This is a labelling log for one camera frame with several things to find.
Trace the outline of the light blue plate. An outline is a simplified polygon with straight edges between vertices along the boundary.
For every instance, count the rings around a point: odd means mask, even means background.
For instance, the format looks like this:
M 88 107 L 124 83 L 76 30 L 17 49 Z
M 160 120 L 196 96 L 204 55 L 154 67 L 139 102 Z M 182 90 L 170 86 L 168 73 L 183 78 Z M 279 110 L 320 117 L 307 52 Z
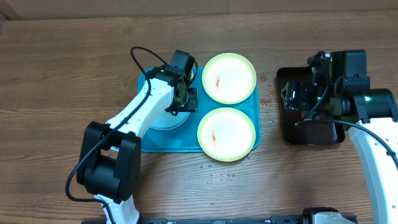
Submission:
M 170 130 L 183 124 L 189 117 L 189 112 L 179 112 L 176 116 L 169 112 L 163 111 L 152 123 L 151 128 L 155 130 Z

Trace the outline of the yellow-green plate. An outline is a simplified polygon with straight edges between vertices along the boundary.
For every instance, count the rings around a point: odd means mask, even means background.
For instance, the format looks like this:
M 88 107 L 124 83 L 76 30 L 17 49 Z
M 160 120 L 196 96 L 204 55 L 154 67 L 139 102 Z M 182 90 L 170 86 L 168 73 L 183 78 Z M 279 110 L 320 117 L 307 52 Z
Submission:
M 217 161 L 233 162 L 245 157 L 253 148 L 256 130 L 242 111 L 217 108 L 201 119 L 197 138 L 205 154 Z
M 208 61 L 202 73 L 205 92 L 213 100 L 233 105 L 247 99 L 256 87 L 252 63 L 235 53 L 219 54 Z

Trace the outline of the black rectangular tray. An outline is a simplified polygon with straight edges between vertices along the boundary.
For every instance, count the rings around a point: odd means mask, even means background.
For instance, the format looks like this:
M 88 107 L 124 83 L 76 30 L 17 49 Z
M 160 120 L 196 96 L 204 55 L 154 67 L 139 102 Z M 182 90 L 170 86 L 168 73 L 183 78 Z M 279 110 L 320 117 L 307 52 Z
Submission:
M 330 145 L 345 140 L 343 127 L 339 124 L 301 124 L 296 123 L 307 113 L 304 111 L 293 113 L 280 112 L 280 83 L 281 81 L 300 82 L 313 81 L 313 72 L 309 67 L 284 67 L 276 75 L 277 97 L 279 100 L 280 122 L 282 135 L 286 144 L 295 145 Z

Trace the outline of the teal plastic tray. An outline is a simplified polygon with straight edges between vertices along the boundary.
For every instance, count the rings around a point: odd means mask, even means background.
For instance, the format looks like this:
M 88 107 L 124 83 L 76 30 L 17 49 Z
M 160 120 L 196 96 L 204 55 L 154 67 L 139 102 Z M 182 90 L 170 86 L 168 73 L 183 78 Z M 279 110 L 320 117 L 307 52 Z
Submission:
M 198 90 L 198 111 L 191 113 L 188 118 L 176 128 L 170 130 L 149 128 L 142 138 L 142 152 L 182 153 L 203 151 L 197 138 L 198 125 L 207 113 L 214 109 L 224 107 L 224 104 L 213 100 L 207 95 L 201 83 L 202 73 L 203 68 L 200 67 L 192 85 Z M 242 111 L 250 118 L 256 132 L 256 138 L 252 148 L 257 148 L 261 142 L 261 121 L 257 88 L 254 89 L 246 100 L 238 104 L 229 105 L 229 107 Z

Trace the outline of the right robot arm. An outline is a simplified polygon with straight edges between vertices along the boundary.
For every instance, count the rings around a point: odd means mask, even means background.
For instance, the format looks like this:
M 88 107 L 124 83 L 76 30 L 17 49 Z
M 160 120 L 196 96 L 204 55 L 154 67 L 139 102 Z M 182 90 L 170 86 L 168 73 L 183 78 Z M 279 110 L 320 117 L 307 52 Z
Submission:
M 358 153 L 374 223 L 397 222 L 397 103 L 372 88 L 364 50 L 318 52 L 304 67 L 276 75 L 287 144 L 330 145 L 349 139 Z

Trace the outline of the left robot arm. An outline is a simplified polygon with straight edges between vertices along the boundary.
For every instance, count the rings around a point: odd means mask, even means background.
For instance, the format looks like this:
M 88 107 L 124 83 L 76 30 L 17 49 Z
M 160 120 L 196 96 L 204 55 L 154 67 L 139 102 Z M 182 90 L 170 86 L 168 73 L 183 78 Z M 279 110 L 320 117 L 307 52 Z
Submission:
M 104 124 L 91 122 L 85 129 L 78 164 L 65 184 L 70 193 L 73 178 L 93 195 L 106 215 L 103 223 L 138 223 L 133 192 L 141 169 L 142 138 L 149 129 L 168 131 L 183 124 L 198 109 L 198 90 L 192 86 L 197 61 L 176 50 L 171 62 L 143 71 L 140 92 Z

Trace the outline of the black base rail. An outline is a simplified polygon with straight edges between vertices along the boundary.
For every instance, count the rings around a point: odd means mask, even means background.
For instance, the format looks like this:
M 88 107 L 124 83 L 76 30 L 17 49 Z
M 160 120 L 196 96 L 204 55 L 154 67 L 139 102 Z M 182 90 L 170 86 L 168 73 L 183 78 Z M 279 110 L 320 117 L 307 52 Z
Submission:
M 139 218 L 140 224 L 277 224 L 277 223 L 305 223 L 301 215 L 274 215 L 270 218 L 236 218 L 236 219 L 180 219 Z

